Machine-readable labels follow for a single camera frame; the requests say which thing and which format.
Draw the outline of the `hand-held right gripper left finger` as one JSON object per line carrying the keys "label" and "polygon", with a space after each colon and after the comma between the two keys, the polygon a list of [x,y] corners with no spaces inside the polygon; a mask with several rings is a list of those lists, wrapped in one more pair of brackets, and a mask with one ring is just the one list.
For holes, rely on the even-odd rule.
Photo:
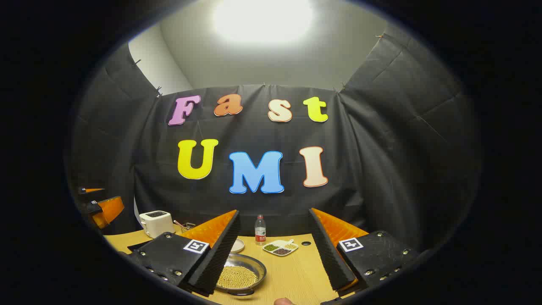
{"label": "hand-held right gripper left finger", "polygon": [[241,228],[232,210],[178,235],[165,232],[133,249],[130,263],[168,285],[213,294]]}

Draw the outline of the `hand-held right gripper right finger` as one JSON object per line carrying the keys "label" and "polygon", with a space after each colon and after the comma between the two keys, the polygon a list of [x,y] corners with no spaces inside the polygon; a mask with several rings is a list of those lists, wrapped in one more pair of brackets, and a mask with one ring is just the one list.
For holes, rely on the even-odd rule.
{"label": "hand-held right gripper right finger", "polygon": [[310,233],[331,288],[340,295],[387,282],[420,256],[385,230],[368,233],[316,208],[308,213]]}

